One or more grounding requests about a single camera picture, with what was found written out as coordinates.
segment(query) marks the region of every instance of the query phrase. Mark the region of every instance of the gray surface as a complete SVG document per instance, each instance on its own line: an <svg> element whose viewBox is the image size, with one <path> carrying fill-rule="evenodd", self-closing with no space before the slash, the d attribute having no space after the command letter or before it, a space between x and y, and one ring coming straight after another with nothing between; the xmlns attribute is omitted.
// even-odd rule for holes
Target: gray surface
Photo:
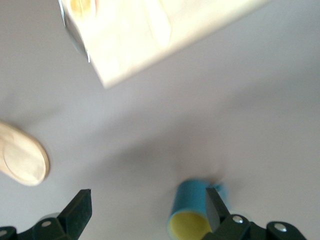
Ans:
<svg viewBox="0 0 320 240"><path fill-rule="evenodd" d="M320 2L273 1L104 90L58 3L2 2L0 119L38 138L51 172L0 174L0 226L21 232L92 189L80 239L168 239L175 187L220 179L234 210L318 239Z"/></svg>

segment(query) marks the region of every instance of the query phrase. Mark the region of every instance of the wooden coaster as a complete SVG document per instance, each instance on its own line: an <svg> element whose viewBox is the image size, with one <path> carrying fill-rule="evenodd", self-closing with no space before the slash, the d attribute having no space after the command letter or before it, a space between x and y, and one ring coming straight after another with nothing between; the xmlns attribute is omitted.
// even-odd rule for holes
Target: wooden coaster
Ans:
<svg viewBox="0 0 320 240"><path fill-rule="evenodd" d="M35 186L49 173L49 159L41 144L22 131L0 122L0 171L17 182Z"/></svg>

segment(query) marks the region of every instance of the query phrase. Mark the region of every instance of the black plastic part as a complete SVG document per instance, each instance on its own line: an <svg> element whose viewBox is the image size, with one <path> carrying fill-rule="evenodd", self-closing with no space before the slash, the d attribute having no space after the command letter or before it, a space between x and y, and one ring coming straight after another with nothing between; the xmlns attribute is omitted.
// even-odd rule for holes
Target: black plastic part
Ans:
<svg viewBox="0 0 320 240"><path fill-rule="evenodd" d="M81 190L57 218L39 221L17 234L13 226L0 227L0 240L77 240L92 216L91 190Z"/></svg>
<svg viewBox="0 0 320 240"><path fill-rule="evenodd" d="M206 216L212 232L230 215L224 201L214 187L206 189Z"/></svg>
<svg viewBox="0 0 320 240"><path fill-rule="evenodd" d="M264 229L241 215L230 215L215 188L206 189L206 213L212 232L202 240L306 240L295 226L286 222L272 221ZM241 217L242 222L234 221L234 216ZM276 229L275 224L284 225L286 231Z"/></svg>
<svg viewBox="0 0 320 240"><path fill-rule="evenodd" d="M275 224L282 224L286 231L275 228ZM267 236L272 240L306 240L302 233L293 225L283 221L272 221L266 226Z"/></svg>
<svg viewBox="0 0 320 240"><path fill-rule="evenodd" d="M18 235L17 235L17 230L13 226L4 226L0 227L0 232L6 232L5 235L0 236L0 240L17 240Z"/></svg>
<svg viewBox="0 0 320 240"><path fill-rule="evenodd" d="M35 240L71 240L57 218L46 218L32 228Z"/></svg>
<svg viewBox="0 0 320 240"><path fill-rule="evenodd" d="M81 190L59 214L64 231L72 240L77 240L92 216L91 190Z"/></svg>

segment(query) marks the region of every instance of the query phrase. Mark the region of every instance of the blue cup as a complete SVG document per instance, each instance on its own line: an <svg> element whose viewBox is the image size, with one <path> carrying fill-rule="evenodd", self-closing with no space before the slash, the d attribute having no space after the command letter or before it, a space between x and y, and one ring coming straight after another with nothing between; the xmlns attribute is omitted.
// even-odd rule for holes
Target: blue cup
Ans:
<svg viewBox="0 0 320 240"><path fill-rule="evenodd" d="M213 187L226 202L227 191L222 184L211 185L202 179L181 183L175 194L167 232L173 240L200 240L211 232L207 219L206 188Z"/></svg>

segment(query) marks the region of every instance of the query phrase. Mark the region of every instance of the screw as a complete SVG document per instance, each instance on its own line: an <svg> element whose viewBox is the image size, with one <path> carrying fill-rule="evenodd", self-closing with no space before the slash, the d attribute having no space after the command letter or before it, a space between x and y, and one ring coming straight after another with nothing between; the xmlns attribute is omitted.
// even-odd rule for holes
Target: screw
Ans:
<svg viewBox="0 0 320 240"><path fill-rule="evenodd" d="M274 225L274 227L275 227L275 229L277 229L278 231L283 232L283 233L285 233L287 231L286 226L283 225L282 223L276 223Z"/></svg>
<svg viewBox="0 0 320 240"><path fill-rule="evenodd" d="M44 222L41 224L41 227L45 228L45 227L48 227L49 225L51 225L51 222L50 222L50 221L44 221Z"/></svg>
<svg viewBox="0 0 320 240"><path fill-rule="evenodd" d="M6 230L2 230L2 231L0 231L0 237L2 237L2 236L4 236L4 235L6 235L8 232L6 231Z"/></svg>
<svg viewBox="0 0 320 240"><path fill-rule="evenodd" d="M235 221L237 224L242 224L244 222L244 220L242 219L242 217L240 216L234 216L233 218L233 221Z"/></svg>

